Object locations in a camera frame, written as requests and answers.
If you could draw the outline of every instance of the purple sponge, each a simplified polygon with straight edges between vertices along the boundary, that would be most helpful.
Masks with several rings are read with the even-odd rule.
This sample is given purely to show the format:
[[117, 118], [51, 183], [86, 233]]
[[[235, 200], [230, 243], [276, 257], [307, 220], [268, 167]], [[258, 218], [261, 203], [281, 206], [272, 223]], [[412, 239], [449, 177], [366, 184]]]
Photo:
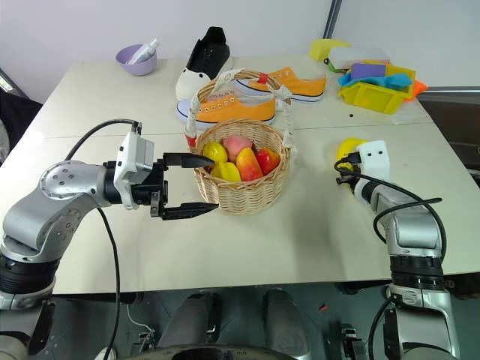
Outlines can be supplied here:
[[384, 64], [353, 64], [350, 79], [363, 77], [384, 77], [386, 66]]

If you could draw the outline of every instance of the basket handle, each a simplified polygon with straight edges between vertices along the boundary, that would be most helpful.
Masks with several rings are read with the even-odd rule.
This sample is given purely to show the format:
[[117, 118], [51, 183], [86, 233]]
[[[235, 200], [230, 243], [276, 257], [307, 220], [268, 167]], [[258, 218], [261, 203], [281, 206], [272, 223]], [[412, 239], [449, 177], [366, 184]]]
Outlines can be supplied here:
[[268, 90], [279, 100], [282, 100], [283, 113], [285, 115], [285, 131], [283, 132], [283, 147], [293, 147], [293, 117], [292, 117], [292, 105], [290, 98], [292, 93], [285, 86], [281, 85], [276, 79], [271, 78], [265, 73], [260, 73], [255, 70], [235, 69], [225, 71], [203, 86], [193, 97], [188, 112], [187, 124], [185, 125], [185, 137], [191, 151], [193, 151], [197, 145], [197, 114], [200, 110], [200, 102], [205, 100], [210, 94], [218, 91], [221, 87], [233, 80], [243, 79], [262, 79], [266, 81]]

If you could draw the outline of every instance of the purple bowl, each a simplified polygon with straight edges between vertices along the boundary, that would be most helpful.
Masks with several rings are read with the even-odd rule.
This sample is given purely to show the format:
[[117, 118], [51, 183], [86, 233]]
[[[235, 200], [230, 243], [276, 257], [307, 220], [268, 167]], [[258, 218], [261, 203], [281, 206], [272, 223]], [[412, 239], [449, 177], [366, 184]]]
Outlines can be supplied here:
[[139, 64], [127, 65], [125, 62], [142, 46], [142, 44], [125, 47], [117, 53], [115, 59], [128, 73], [136, 76], [150, 74], [157, 66], [157, 52]]

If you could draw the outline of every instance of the white wall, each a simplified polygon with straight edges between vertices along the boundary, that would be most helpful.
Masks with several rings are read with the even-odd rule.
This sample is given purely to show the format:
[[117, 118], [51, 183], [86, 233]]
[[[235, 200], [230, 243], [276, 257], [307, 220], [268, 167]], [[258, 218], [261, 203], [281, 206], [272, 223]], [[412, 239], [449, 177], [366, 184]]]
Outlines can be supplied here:
[[322, 37], [329, 7], [330, 0], [0, 0], [0, 68], [43, 102], [73, 62], [113, 60], [154, 36], [161, 58], [187, 58], [209, 26], [223, 26], [234, 56], [306, 53]]
[[333, 37], [384, 49], [429, 86], [480, 86], [479, 0], [343, 0]]

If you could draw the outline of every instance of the white bottle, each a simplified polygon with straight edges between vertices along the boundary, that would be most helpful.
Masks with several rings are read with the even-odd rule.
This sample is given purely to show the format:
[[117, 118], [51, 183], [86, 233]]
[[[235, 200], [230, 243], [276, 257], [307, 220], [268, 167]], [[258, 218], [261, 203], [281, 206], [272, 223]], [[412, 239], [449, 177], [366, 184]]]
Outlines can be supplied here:
[[152, 39], [149, 43], [144, 43], [127, 61], [127, 65], [139, 64], [150, 59], [155, 54], [160, 42], [157, 39]]

